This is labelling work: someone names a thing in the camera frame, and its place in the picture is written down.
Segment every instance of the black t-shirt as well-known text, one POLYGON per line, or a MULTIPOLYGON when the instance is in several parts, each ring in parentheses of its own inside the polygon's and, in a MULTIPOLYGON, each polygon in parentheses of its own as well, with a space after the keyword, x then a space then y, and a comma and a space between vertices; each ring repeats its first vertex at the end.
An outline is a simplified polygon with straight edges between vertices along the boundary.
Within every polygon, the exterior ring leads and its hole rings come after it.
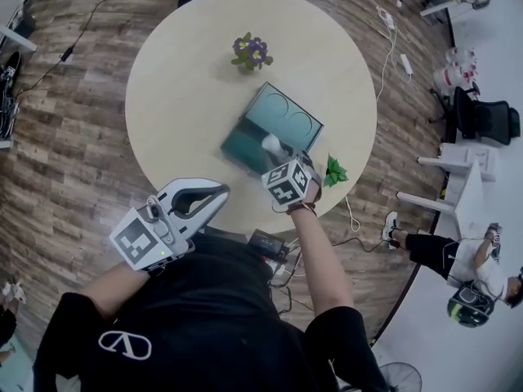
POLYGON ((338 307, 305 332, 279 319, 269 267, 247 246, 198 236, 196 251, 152 278, 107 323, 92 301, 62 296, 34 365, 35 391, 56 374, 82 391, 336 391, 388 388, 361 314, 338 307))

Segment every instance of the white t-shirt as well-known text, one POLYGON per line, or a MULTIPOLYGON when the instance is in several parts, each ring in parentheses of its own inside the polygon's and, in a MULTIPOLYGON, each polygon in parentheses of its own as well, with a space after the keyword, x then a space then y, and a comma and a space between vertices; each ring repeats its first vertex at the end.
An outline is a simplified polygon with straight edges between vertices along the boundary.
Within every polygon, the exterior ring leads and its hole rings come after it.
POLYGON ((474 257, 477 249, 483 243, 483 239, 463 240, 456 251, 456 259, 449 272, 447 283, 450 286, 459 287, 461 283, 479 279, 477 287, 493 299, 505 299, 507 295, 508 278, 503 274, 499 264, 489 254, 485 263, 479 269, 475 269, 474 257))

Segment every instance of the shirt sleeve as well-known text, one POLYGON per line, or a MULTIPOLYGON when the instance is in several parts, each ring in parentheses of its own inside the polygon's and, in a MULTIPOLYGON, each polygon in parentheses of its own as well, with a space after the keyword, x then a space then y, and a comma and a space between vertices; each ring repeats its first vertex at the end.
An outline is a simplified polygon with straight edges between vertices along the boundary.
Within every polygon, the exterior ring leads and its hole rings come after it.
POLYGON ((56 391, 56 375, 78 375, 81 361, 107 323, 94 303, 78 293, 65 293, 38 347, 34 391, 56 391))
POLYGON ((476 270, 476 273, 478 279, 482 282, 479 283, 479 288, 484 294, 491 296, 493 299, 498 297, 503 299, 507 278, 492 256, 487 258, 486 262, 476 270))
POLYGON ((311 353, 333 361, 336 376, 362 392, 388 392, 357 310, 340 306, 323 312, 305 335, 311 353))

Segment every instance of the wooden floor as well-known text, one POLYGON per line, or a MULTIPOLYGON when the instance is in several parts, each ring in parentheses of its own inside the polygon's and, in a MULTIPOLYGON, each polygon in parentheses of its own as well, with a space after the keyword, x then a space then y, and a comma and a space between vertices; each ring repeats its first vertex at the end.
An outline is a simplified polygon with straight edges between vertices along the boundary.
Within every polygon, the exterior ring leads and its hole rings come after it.
MULTIPOLYGON (((38 51, 26 56, 19 83, 32 86, 78 37, 100 0, 32 0, 29 13, 38 28, 31 36, 38 51)), ((369 65, 377 93, 389 43, 378 34, 384 25, 369 0, 307 0, 328 12, 351 35, 369 65)), ((431 71, 448 47, 445 27, 431 27, 416 13, 396 9, 396 0, 376 0, 397 19, 397 55, 407 54, 414 76, 401 82, 389 65, 378 103, 378 129, 364 174, 349 194, 358 236, 372 247, 386 214, 400 212, 405 229, 428 230, 432 215, 400 205, 396 192, 435 197, 439 171, 420 167, 416 157, 436 154, 442 129, 427 124, 439 113, 429 94, 431 71)), ((419 10, 419 0, 404 0, 419 10)), ((21 338, 38 346, 60 295, 79 289, 118 257, 108 234, 130 206, 138 206, 153 186, 145 178, 127 138, 124 99, 137 52, 154 27, 175 10, 177 0, 110 0, 92 18, 65 64, 58 65, 24 94, 14 147, 0 154, 0 262, 23 274, 28 304, 18 318, 21 338)), ((3 48, 5 60, 10 47, 3 48)), ((340 202, 322 218, 333 243, 355 236, 349 211, 340 202)), ((286 234, 288 239, 293 234, 286 234)), ((413 266, 380 247, 362 251, 357 242, 336 248, 355 283, 356 307, 369 336, 382 325, 413 266)), ((293 297, 311 304, 306 281, 291 283, 293 297)), ((281 292, 277 306, 288 305, 281 292)), ((297 302, 285 319, 305 327, 312 313, 297 302)))

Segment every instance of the green plant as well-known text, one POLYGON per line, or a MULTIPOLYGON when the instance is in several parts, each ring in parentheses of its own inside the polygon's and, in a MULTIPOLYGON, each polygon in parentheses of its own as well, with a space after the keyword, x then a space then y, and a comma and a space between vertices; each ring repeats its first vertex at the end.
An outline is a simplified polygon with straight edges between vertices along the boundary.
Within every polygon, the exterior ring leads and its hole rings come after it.
POLYGON ((340 166, 340 163, 334 157, 329 154, 327 160, 327 172, 325 173, 324 186, 333 187, 340 181, 348 181, 349 178, 346 176, 346 169, 340 166))
POLYGON ((238 38, 233 44, 236 58, 231 60, 233 65, 245 64, 249 71, 254 71, 256 67, 271 65, 274 61, 272 56, 267 55, 267 44, 261 38, 251 39, 252 34, 247 32, 243 38, 238 38))

